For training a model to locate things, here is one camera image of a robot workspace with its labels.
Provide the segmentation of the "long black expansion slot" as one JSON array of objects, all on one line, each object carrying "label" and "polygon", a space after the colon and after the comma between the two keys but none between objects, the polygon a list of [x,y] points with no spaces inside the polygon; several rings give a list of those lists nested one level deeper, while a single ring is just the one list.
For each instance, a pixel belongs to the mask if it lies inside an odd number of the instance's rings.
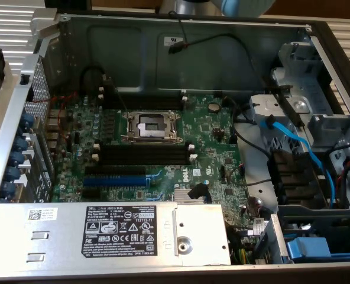
[{"label": "long black expansion slot", "polygon": [[87,166],[85,176],[145,176],[144,166]]}]

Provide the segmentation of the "silver disk bracket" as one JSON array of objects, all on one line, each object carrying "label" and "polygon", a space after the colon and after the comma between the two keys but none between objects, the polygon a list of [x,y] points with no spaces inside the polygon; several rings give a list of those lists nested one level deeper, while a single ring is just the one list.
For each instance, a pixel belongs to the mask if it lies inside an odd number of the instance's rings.
[{"label": "silver disk bracket", "polygon": [[[311,108],[307,99],[303,96],[287,96],[286,99],[292,109],[300,115],[304,125],[307,125],[312,117]],[[291,124],[290,118],[282,110],[280,104],[273,95],[254,95],[251,97],[250,103],[254,104],[251,109],[254,114],[254,121],[257,124],[260,124],[261,121],[264,121],[270,115],[274,115],[276,121],[285,126]]]}]

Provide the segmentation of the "silver finned chipset heatsink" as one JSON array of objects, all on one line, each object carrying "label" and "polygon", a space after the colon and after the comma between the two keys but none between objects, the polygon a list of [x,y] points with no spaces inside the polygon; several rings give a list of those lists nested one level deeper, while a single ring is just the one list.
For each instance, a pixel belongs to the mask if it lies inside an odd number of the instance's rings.
[{"label": "silver finned chipset heatsink", "polygon": [[174,190],[174,202],[178,204],[204,204],[203,197],[198,199],[191,199],[188,195],[187,189],[175,189]]}]

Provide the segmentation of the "grey metal disk bay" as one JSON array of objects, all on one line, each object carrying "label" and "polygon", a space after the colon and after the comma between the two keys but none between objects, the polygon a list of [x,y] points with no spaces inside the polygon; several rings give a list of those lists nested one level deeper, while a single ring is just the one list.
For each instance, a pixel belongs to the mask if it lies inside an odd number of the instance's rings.
[{"label": "grey metal disk bay", "polygon": [[350,208],[350,112],[343,111],[331,91],[332,78],[324,59],[310,43],[282,45],[280,65],[271,71],[275,86],[291,85],[285,96],[303,96],[312,117],[304,127],[274,123],[269,129],[261,121],[261,134],[270,155],[274,150],[308,153],[325,182],[326,209]]}]

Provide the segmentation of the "black plastic bar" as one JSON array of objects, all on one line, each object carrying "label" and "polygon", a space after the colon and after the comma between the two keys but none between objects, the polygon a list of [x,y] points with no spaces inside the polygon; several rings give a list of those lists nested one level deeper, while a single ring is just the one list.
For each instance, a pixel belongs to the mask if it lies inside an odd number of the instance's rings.
[{"label": "black plastic bar", "polygon": [[291,121],[295,127],[304,127],[305,124],[302,121],[300,115],[292,107],[291,103],[285,96],[286,92],[290,92],[291,85],[273,85],[268,78],[261,76],[261,81],[265,90],[266,100],[265,108],[269,113],[269,116],[265,119],[265,125],[269,129],[274,129],[274,123],[276,122],[275,114],[273,111],[282,110],[283,114]]}]

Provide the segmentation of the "metal CPU socket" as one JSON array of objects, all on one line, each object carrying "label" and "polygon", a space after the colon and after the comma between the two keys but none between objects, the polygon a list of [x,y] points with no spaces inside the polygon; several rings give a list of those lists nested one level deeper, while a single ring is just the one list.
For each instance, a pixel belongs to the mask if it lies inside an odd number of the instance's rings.
[{"label": "metal CPU socket", "polygon": [[181,144],[177,123],[181,116],[174,111],[131,111],[124,114],[126,132],[120,134],[131,144]]}]

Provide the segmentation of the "white case sticker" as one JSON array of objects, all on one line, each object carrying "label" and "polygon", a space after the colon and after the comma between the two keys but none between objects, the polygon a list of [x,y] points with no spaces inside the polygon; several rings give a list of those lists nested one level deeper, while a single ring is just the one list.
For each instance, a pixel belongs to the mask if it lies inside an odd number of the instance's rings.
[{"label": "white case sticker", "polygon": [[171,47],[172,45],[182,42],[183,41],[183,37],[170,37],[170,36],[165,36],[164,37],[164,41],[163,41],[163,45],[165,47]]}]

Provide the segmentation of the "grey metal drive cage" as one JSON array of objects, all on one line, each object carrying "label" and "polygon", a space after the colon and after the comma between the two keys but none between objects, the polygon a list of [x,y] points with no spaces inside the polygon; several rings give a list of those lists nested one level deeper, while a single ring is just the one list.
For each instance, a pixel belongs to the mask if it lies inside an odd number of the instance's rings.
[{"label": "grey metal drive cage", "polygon": [[[286,244],[297,237],[324,237],[331,262],[294,263]],[[284,205],[271,215],[252,253],[265,264],[350,263],[350,209],[309,209]]]}]

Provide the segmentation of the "black RAM slot white latches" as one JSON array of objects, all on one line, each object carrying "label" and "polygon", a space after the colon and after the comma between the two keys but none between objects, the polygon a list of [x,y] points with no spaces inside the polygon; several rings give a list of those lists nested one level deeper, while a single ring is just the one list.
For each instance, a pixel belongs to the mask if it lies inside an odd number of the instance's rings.
[{"label": "black RAM slot white latches", "polygon": [[116,165],[116,166],[127,166],[127,165],[190,165],[192,162],[188,155],[180,154],[94,154],[93,160],[96,160],[102,165]]},{"label": "black RAM slot white latches", "polygon": [[[175,102],[181,102],[184,97],[186,97],[186,100],[189,96],[189,93],[185,90],[164,90],[164,91],[121,91],[119,90],[119,93],[122,95],[122,99],[126,103],[130,102],[144,102],[144,101],[159,101],[159,102],[168,102],[168,101],[175,101]],[[99,94],[97,95],[97,99],[102,101],[103,103],[108,104],[107,99],[107,87],[100,87],[99,88]]]},{"label": "black RAM slot white latches", "polygon": [[160,144],[160,145],[100,145],[99,150],[93,151],[101,156],[129,156],[129,155],[165,155],[165,156],[188,156],[188,147],[181,144]]},{"label": "black RAM slot white latches", "polygon": [[[103,109],[111,109],[108,104],[101,103]],[[181,102],[168,101],[144,101],[144,102],[130,102],[126,101],[126,106],[128,110],[173,110],[182,111],[185,105],[185,101]]]}]

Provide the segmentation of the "blue expansion slot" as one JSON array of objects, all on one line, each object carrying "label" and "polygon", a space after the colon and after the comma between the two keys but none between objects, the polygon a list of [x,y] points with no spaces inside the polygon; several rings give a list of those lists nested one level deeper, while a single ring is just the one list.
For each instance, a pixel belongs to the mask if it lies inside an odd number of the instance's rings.
[{"label": "blue expansion slot", "polygon": [[83,186],[146,186],[145,176],[86,177]]}]

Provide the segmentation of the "short black expansion slot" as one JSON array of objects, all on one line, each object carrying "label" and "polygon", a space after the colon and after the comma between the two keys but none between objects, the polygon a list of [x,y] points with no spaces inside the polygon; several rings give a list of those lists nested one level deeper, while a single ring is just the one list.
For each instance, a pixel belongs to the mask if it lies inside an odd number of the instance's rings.
[{"label": "short black expansion slot", "polygon": [[82,199],[101,199],[101,188],[92,187],[92,188],[83,188],[81,196]]}]

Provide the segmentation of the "blue slot clip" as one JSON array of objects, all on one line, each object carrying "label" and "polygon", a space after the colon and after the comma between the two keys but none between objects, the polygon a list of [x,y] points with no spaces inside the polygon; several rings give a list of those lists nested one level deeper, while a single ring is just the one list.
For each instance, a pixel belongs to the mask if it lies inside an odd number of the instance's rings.
[{"label": "blue slot clip", "polygon": [[21,177],[19,168],[13,166],[7,166],[4,171],[3,181],[13,182]]},{"label": "blue slot clip", "polygon": [[13,199],[16,193],[16,186],[12,182],[2,182],[0,196],[2,198]]},{"label": "blue slot clip", "polygon": [[35,123],[35,118],[33,115],[28,114],[28,113],[23,113],[20,118],[19,126],[23,130],[29,130],[32,128],[32,126]]},{"label": "blue slot clip", "polygon": [[8,166],[18,167],[25,161],[24,155],[18,151],[12,151],[9,154]]},{"label": "blue slot clip", "polygon": [[15,151],[26,151],[28,142],[25,137],[16,136],[13,143]]}]

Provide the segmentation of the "grey metal PC case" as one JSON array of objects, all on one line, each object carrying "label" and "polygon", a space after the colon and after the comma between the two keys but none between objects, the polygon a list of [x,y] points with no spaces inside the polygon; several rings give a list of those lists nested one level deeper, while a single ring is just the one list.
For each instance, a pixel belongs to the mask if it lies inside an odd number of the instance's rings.
[{"label": "grey metal PC case", "polygon": [[[261,76],[270,80],[280,65],[278,53],[291,42],[314,45],[328,67],[331,91],[350,112],[350,62],[323,22],[185,17],[175,12],[151,15],[126,12],[61,12],[37,9],[28,38],[10,43],[12,30],[0,31],[5,78],[0,89],[0,189],[16,136],[25,137],[25,161],[13,199],[0,205],[50,205],[56,178],[46,140],[51,109],[84,101],[101,105],[99,88],[113,77],[121,91],[185,90],[232,102],[232,125],[245,165],[248,192],[263,209],[252,231],[237,231],[224,220],[229,265],[136,267],[131,269],[1,270],[1,283],[151,283],[151,284],[350,284],[350,263],[265,264],[252,253],[260,234],[280,205],[268,172],[271,155],[254,121],[251,97],[265,95]],[[183,37],[165,47],[164,37]],[[30,75],[20,85],[21,74]],[[19,126],[23,113],[34,116],[29,130]]]}]

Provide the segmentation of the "silver power supply with label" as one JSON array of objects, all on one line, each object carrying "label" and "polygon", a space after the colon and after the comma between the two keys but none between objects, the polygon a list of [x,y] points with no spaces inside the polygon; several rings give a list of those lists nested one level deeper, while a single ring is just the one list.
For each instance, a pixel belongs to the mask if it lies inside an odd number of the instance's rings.
[{"label": "silver power supply with label", "polygon": [[0,205],[1,270],[229,265],[219,205]]}]

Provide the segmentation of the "black ribbed plastic shroud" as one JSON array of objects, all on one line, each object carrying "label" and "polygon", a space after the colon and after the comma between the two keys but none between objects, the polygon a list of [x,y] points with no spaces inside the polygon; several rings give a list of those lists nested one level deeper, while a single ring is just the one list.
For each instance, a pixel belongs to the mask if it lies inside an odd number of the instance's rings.
[{"label": "black ribbed plastic shroud", "polygon": [[300,205],[326,209],[326,183],[320,182],[318,169],[308,153],[293,154],[274,150],[267,162],[268,172],[279,205]]}]

